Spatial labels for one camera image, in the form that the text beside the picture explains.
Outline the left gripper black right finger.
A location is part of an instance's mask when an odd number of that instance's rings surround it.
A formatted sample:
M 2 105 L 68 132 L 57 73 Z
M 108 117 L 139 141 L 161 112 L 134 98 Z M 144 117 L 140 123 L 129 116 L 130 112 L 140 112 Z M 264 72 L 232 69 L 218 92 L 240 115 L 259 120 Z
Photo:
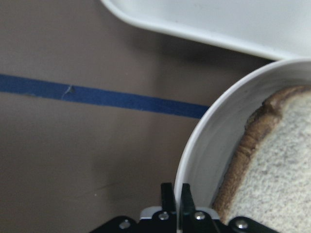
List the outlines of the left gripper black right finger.
M 182 185 L 181 198 L 180 198 L 180 215 L 189 216 L 195 210 L 196 209 L 190 190 L 190 185 L 188 183 L 184 183 Z

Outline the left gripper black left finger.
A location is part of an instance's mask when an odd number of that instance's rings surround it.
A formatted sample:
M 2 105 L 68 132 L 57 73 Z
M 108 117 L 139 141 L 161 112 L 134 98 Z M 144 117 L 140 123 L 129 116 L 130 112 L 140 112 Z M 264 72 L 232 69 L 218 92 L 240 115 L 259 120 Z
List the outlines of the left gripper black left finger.
M 161 206 L 163 211 L 175 213 L 175 197 L 172 183 L 161 184 Z

